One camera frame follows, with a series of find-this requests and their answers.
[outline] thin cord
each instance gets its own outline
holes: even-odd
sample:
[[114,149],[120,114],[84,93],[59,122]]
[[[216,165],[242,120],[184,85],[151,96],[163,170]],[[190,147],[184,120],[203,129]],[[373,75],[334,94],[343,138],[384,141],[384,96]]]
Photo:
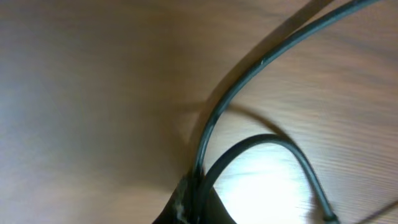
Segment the thin cord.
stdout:
[[233,97],[247,84],[254,76],[256,76],[265,66],[270,64],[273,60],[279,57],[281,54],[292,48],[302,40],[306,39],[315,32],[335,23],[336,21],[374,3],[379,0],[352,0],[337,9],[325,14],[321,18],[309,23],[305,27],[294,32],[279,45],[276,45],[273,49],[268,51],[264,56],[255,63],[247,72],[242,74],[233,85],[231,85],[226,93],[220,98],[214,107],[213,111],[208,118],[205,127],[203,128],[195,162],[193,164],[192,175],[197,180],[200,179],[201,173],[203,172],[203,161],[205,159],[205,152],[207,144],[210,139],[210,135],[213,132],[216,122],[221,114],[228,107]]
[[197,222],[211,188],[213,187],[220,174],[224,171],[224,169],[242,152],[250,149],[253,146],[263,143],[278,144],[284,146],[286,149],[292,152],[292,154],[296,157],[297,161],[302,166],[305,175],[308,178],[308,181],[310,182],[317,198],[319,199],[320,205],[323,209],[325,221],[337,222],[337,216],[333,213],[329,201],[322,189],[321,184],[319,183],[317,175],[315,174],[315,171],[313,170],[310,162],[305,157],[305,154],[300,150],[300,148],[296,146],[292,141],[280,137],[276,134],[259,134],[256,136],[251,136],[235,144],[212,165],[198,188],[197,198],[195,199],[193,204],[192,220],[194,220],[194,223]]

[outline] curved cable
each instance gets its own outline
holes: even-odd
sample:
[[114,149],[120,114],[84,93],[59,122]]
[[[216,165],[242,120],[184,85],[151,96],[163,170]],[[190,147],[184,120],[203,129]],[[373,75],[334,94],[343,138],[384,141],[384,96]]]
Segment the curved cable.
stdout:
[[200,141],[198,144],[197,155],[195,158],[195,162],[192,169],[192,175],[199,179],[202,169],[203,169],[203,161],[205,158],[205,152],[207,148],[208,141],[210,139],[210,135],[213,132],[216,122],[224,110],[228,107],[229,103],[233,99],[233,97],[239,92],[240,89],[243,88],[245,84],[247,84],[251,78],[256,76],[265,66],[270,64],[273,60],[279,57],[281,54],[286,52],[288,49],[292,48],[302,40],[306,39],[308,36],[314,34],[316,31],[319,31],[325,28],[328,25],[335,23],[336,21],[374,3],[379,0],[352,0],[337,9],[325,14],[321,18],[309,23],[305,27],[299,29],[294,32],[280,44],[276,45],[273,49],[268,51],[264,56],[255,63],[247,72],[242,74],[233,85],[231,85],[226,93],[220,98],[214,107],[213,111],[208,118],[205,127],[203,128]]
[[205,178],[202,180],[198,192],[197,197],[193,204],[193,213],[192,213],[192,220],[194,223],[197,222],[198,217],[201,214],[201,211],[204,207],[204,204],[207,200],[209,192],[213,187],[214,183],[216,182],[217,178],[220,174],[224,171],[224,169],[242,152],[250,149],[253,146],[263,143],[273,143],[278,144],[280,146],[284,146],[288,149],[300,163],[301,167],[303,168],[305,175],[310,182],[312,189],[317,196],[317,199],[320,202],[320,205],[323,210],[324,220],[327,222],[336,222],[337,223],[337,216],[333,213],[333,210],[329,204],[329,201],[322,189],[322,186],[318,180],[315,171],[313,170],[310,162],[305,157],[305,154],[300,150],[300,148],[294,144],[292,141],[280,137],[276,134],[259,134],[256,136],[251,136],[246,138],[239,143],[235,144],[231,149],[228,149],[210,168],[207,172]]

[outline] cable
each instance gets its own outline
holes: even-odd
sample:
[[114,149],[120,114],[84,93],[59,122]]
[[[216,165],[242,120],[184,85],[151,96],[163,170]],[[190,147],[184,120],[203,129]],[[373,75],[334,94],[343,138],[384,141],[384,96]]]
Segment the cable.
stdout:
[[222,171],[228,166],[228,164],[230,164],[242,152],[262,143],[278,144],[284,146],[286,149],[292,152],[292,154],[296,157],[297,161],[302,166],[305,175],[308,178],[308,181],[310,182],[317,198],[319,199],[320,206],[322,207],[324,213],[324,220],[327,222],[337,223],[337,216],[333,213],[329,201],[322,189],[321,184],[319,183],[317,175],[315,174],[315,171],[313,170],[308,159],[305,157],[304,153],[292,141],[280,137],[276,134],[259,134],[242,140],[239,143],[235,144],[231,149],[228,149],[212,165],[198,188],[197,197],[195,199],[196,201],[194,201],[193,204],[192,220],[197,220],[197,218],[201,214],[201,211],[204,207],[211,188],[213,187],[214,183],[216,182]]
[[321,18],[309,23],[305,27],[294,32],[280,44],[276,45],[273,49],[268,51],[264,56],[255,63],[247,72],[242,74],[234,84],[232,84],[226,93],[220,98],[211,112],[205,127],[203,128],[195,162],[193,164],[192,175],[197,180],[200,179],[201,173],[203,172],[203,161],[205,159],[205,152],[207,144],[210,139],[210,135],[213,132],[216,122],[221,114],[228,107],[233,97],[247,84],[254,76],[256,76],[265,66],[270,64],[273,60],[279,57],[281,54],[292,48],[302,40],[306,39],[315,32],[325,28],[328,25],[335,23],[336,21],[374,3],[379,0],[352,0],[337,9],[325,14]]

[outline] wooden surface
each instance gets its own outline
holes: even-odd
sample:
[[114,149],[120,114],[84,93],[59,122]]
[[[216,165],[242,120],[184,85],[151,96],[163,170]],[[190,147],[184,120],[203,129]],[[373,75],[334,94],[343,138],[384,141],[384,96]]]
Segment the wooden surface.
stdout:
[[[231,80],[307,15],[343,3],[1,1],[0,223],[150,223]],[[397,10],[381,1],[270,64],[221,117],[206,167],[274,123],[343,223],[397,200]],[[277,146],[245,152],[216,189],[238,223],[320,220]],[[375,223],[398,223],[398,210]]]

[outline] wooden table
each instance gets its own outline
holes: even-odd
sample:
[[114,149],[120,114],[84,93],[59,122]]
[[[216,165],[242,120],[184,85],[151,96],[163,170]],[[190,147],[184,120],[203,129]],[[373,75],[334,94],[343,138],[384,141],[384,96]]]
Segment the wooden table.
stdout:
[[[344,2],[0,2],[1,223],[150,223],[226,87]],[[381,1],[271,63],[221,117],[206,167],[271,124],[305,151],[343,223],[397,200],[397,10]],[[277,146],[245,152],[216,189],[237,223],[320,220]]]

